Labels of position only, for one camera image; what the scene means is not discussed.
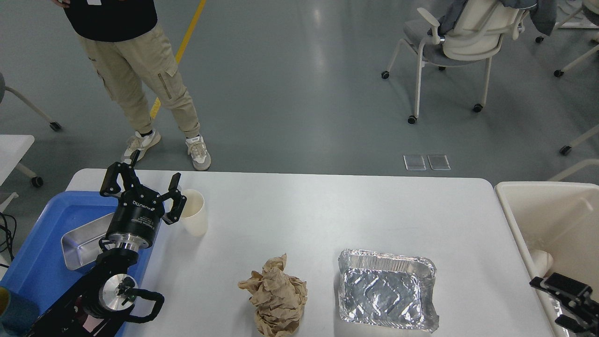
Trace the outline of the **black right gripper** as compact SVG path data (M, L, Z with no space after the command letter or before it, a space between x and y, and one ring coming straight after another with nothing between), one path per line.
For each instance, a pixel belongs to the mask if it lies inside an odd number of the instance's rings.
M555 320L558 326L574 334L599 333L599 305L592 300L592 288L588 284L552 273L546 278L533 277L530 286L569 304L569 311L575 319L560 315Z

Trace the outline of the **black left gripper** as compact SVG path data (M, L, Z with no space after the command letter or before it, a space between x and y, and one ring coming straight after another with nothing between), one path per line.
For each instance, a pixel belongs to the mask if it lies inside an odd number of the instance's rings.
M178 222L187 198L178 187L181 173L171 177L165 194L145 191L135 173L140 150L133 152L131 162L114 162L106 170L99 194L102 197L118 198L117 209L110 222L106 239L117 244L133 237L140 249L152 247L159 230L161 218L167 225ZM165 212L163 202L172 200L171 209Z

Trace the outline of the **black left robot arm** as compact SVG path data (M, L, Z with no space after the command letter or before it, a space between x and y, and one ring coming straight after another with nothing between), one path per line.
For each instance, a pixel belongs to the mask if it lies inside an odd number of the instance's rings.
M106 170L99 194L116 197L117 208L108 230L99 241L101 253L88 273L76 281L32 324L29 337L113 337L126 322L142 324L158 316L165 298L140 289L128 274L142 249L152 247L161 220L181 219L187 198L172 176L168 191L159 194L144 186L130 162L115 162Z

